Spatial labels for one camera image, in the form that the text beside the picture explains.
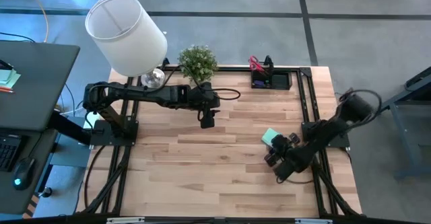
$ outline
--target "potted plant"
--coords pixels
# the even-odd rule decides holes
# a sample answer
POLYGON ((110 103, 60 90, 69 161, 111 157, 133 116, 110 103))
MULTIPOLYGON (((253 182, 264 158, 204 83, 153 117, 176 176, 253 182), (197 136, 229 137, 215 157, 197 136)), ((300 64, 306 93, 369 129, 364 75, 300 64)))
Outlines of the potted plant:
POLYGON ((214 76, 214 71, 217 71, 216 57, 208 46, 191 45, 180 53, 178 58, 179 64, 184 65, 181 72, 184 77, 189 77, 190 82, 193 82, 193 77, 199 84, 205 81, 211 81, 214 76))

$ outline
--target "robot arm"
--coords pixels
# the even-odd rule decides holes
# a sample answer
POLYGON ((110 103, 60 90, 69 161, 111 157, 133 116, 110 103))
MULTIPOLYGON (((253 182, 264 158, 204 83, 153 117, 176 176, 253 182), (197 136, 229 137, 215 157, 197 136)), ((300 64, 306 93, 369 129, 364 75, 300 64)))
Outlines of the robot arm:
POLYGON ((170 109, 196 110, 202 113, 201 128, 214 127, 214 115, 220 106, 218 94, 205 82, 191 88, 190 85, 164 86, 160 89, 148 89, 120 83, 99 82, 88 84, 84 92, 83 107, 90 112, 99 113, 113 128, 125 130, 124 120, 110 106, 117 100, 137 100, 154 102, 170 109))
POLYGON ((289 138, 278 135, 272 140, 273 149, 265 160, 273 168, 278 181, 283 182, 293 172, 304 171, 311 164, 315 154, 324 149, 337 135, 374 120, 376 111, 368 102, 355 94, 356 92, 346 92, 340 97, 340 105, 332 118, 319 120, 307 133, 303 133, 305 145, 295 147, 295 143, 299 142, 295 134, 290 135, 289 138))

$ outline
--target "white lamp shade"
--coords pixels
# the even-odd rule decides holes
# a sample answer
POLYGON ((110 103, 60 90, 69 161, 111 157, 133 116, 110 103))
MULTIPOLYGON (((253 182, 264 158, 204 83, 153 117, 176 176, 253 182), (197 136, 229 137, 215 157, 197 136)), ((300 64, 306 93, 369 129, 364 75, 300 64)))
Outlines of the white lamp shade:
POLYGON ((138 0, 97 2, 87 14, 86 29, 121 75, 149 73, 166 56, 166 38, 138 0))

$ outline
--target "concrete floor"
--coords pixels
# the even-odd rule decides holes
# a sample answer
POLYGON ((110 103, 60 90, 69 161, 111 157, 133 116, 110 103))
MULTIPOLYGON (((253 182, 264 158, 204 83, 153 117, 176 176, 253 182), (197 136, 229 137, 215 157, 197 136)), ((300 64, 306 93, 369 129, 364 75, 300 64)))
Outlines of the concrete floor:
MULTIPOLYGON (((90 8, 97 0, 42 0, 51 9, 90 8)), ((218 11, 300 13, 299 0, 140 0, 148 11, 218 11)), ((309 13, 431 14, 431 0, 306 0, 309 13)), ((33 0, 0 0, 0 8, 37 8, 33 0)), ((1 14, 0 31, 42 41, 41 15, 1 14)), ((67 81, 75 101, 89 82, 107 80, 110 67, 86 34, 84 16, 50 15, 49 42, 81 47, 67 81)), ((278 65, 310 65, 302 19, 255 17, 154 17, 167 31, 168 58, 176 62, 181 49, 207 44, 221 64, 247 64, 250 54, 270 54, 278 65)), ((383 99, 402 90, 406 79, 430 66, 429 20, 310 20, 319 65, 329 66, 335 91, 353 87, 376 90, 383 99)), ((67 107, 71 98, 63 91, 67 107)), ((431 178, 396 181, 394 172, 405 166, 401 141, 390 113, 350 134, 352 166, 365 215, 431 223, 431 178)), ((79 171, 60 167, 49 185, 55 198, 40 201, 35 216, 71 213, 80 182, 79 171)))

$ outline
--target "desk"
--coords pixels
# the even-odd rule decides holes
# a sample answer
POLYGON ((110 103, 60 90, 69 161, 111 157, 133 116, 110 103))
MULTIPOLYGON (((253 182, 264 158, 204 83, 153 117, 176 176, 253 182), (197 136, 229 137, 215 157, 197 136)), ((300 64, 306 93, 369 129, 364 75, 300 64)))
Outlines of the desk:
POLYGON ((55 103, 78 52, 78 46, 0 42, 0 59, 21 74, 13 86, 14 94, 0 94, 0 131, 19 129, 16 134, 30 137, 24 143, 17 162, 28 156, 40 132, 43 132, 34 150, 36 165, 28 188, 15 190, 12 186, 13 171, 0 172, 0 213, 22 214, 34 194, 57 134, 56 130, 45 128, 52 120, 55 103))
MULTIPOLYGON (((321 118, 329 118, 337 105, 329 68, 312 67, 312 75, 321 118)), ((109 81, 126 80, 111 71, 109 81)), ((234 88, 242 94, 237 100, 221 101, 213 128, 200 129, 196 112, 139 103, 138 139, 131 152, 121 215, 317 217, 313 183, 277 184, 263 161, 267 150, 261 137, 269 127, 300 135, 303 119, 296 77, 290 91, 251 89, 250 73, 219 72, 211 82, 213 88, 234 88)), ((175 73, 169 84, 180 83, 189 82, 175 73)), ((220 96, 234 94, 220 92, 220 96)), ((113 107, 120 112, 121 104, 115 102, 113 107)), ((88 183, 90 201, 106 182, 111 154, 112 147, 107 147, 96 161, 88 183)), ((347 155, 328 149, 328 156, 335 186, 361 212, 347 155)), ((308 169, 290 179, 307 181, 312 174, 308 169)), ((324 186, 322 191, 329 210, 324 186)), ((82 188, 77 211, 84 209, 83 196, 82 188)))

